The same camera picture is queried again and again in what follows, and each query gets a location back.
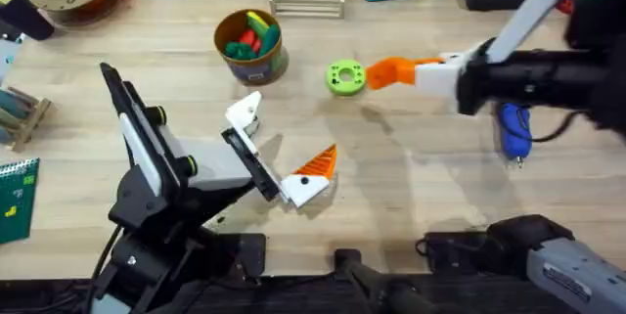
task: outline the wooden table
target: wooden table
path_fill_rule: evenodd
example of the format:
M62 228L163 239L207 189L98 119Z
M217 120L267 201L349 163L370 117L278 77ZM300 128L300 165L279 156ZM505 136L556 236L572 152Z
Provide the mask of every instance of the wooden table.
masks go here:
M280 173L337 143L333 187L300 211L246 196L212 225L263 232L268 274L320 274L337 247L358 247L380 270L425 271L415 240L433 230L484 227L541 213L626 267L626 149L584 119L537 145L523 169L495 153L493 119L465 117L445 100L397 85L335 98L324 83L339 59L370 65L387 56L430 57L495 36L509 12L471 13L459 0L346 0L343 21L281 20L291 62L277 82L250 89L230 74L212 34L229 13L267 0L131 0L95 28L26 41L7 78L54 110L26 152L41 157L30 238L0 246L0 279L88 277L113 224L107 214L126 151L99 62L117 67L149 104L167 109L179 137L220 140L226 108L259 90L261 153ZM562 48L564 16L525 48ZM552 131L563 112L536 109L532 128Z

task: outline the black cable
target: black cable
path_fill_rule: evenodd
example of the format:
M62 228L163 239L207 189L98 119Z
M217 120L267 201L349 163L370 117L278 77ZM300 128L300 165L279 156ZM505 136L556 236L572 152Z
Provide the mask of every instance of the black cable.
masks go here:
M287 289L291 289L294 287L298 287L301 285L305 285L305 284L310 284L312 282L317 282L317 281L322 281L322 280L327 280L329 278L331 278L332 276L335 275L335 272L331 272L329 274L326 275L322 275L322 276L313 276L310 278L306 278L304 280L300 280L300 281L290 281L288 283L286 283L285 285L281 285L281 286L274 286L274 285L263 285L263 284L259 284L259 285L252 285L250 284L243 286L242 284L229 284L227 282L221 281L221 280L217 280L217 279L212 279L206 282L206 285L204 286L204 288L201 291L198 291L198 294L196 294L196 296L194 297L194 299L192 299L186 306L185 309L183 309L181 311L182 314L185 314L189 311L189 309L191 309L191 307L198 301L198 299L201 298L201 296L204 294L204 292L206 291L206 289L208 289L208 287L210 285L215 285L218 286L224 290L229 290L229 291L257 291L257 290L263 290L263 291L283 291L283 290L287 290Z
M258 284L258 285L253 285L253 284L229 284L227 282L221 281L221 280L210 280L209 282L212 285L216 285L218 287L221 287L222 289L225 290L230 290L230 291L256 291L256 290L267 290L267 291L276 291L276 290L287 290L290 288L294 288L294 287L298 287L301 285L305 285L305 284L309 284L309 283L313 283L313 282L318 282L318 281L322 281L322 280L328 280L329 278L331 278L332 276L335 275L335 272L331 272L328 273L326 275L321 275L321 276L312 276L303 280L295 280L295 281L290 281L286 284L280 284L279 286L277 285L264 285L264 284Z
M0 313L2 314L30 314L30 313L42 313L42 312L47 312L47 311L51 311L51 310L55 310L58 309L64 305L67 305L69 303L71 303L72 301L75 301L79 299L79 296L76 294L73 294L71 296L69 296L66 299L63 300L59 300L55 303L52 303L50 305L46 305L43 307L39 307L39 308L12 308L12 309L0 309Z
M89 290L87 290L87 297L85 298L85 303L82 309L83 314L91 314L91 302L94 300L94 291L95 291L95 282L102 271L103 266L105 265L105 260L107 259L107 255L111 252L111 248L117 240L117 236L119 236L119 232L121 231L121 226L115 226L115 230L111 233L111 237L107 241L107 245L102 250L102 254L100 254L100 258L98 259L98 263L96 263L96 268L94 268L94 273L91 275L91 281L89 282Z
M502 127L502 129L506 130L507 133L511 134L512 136L519 138L519 139L523 139L525 141L530 141L533 143L546 143L546 142L550 142L555 140L556 138L560 137L563 133L565 133L565 131L567 129L569 129L569 127L571 126L571 123L574 121L574 118L576 118L577 115L581 114L581 113L586 113L584 111L575 111L575 112L570 112L568 113L565 118L563 119L562 123L560 124L560 126L551 134L542 137L542 138L528 138L528 137L524 137L523 135L514 132L513 130L511 130L511 128L507 125L507 123L505 122L504 118L502 117L502 111L504 108L504 105L506 103L499 103L496 106L496 117L498 118L498 123L500 124L500 126Z

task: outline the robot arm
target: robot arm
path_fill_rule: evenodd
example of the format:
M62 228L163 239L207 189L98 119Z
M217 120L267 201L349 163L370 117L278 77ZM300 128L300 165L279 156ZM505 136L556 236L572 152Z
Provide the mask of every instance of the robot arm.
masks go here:
M558 1L525 0L497 38L464 53L386 59L368 68L368 85L414 84L455 98L461 114L474 115L489 100L564 108L626 136L626 14L616 6L626 0L574 0L565 40L575 50L516 51Z
M571 231L540 215L491 225L485 233L428 233L433 273L474 271L517 276L582 314L626 313L626 276Z

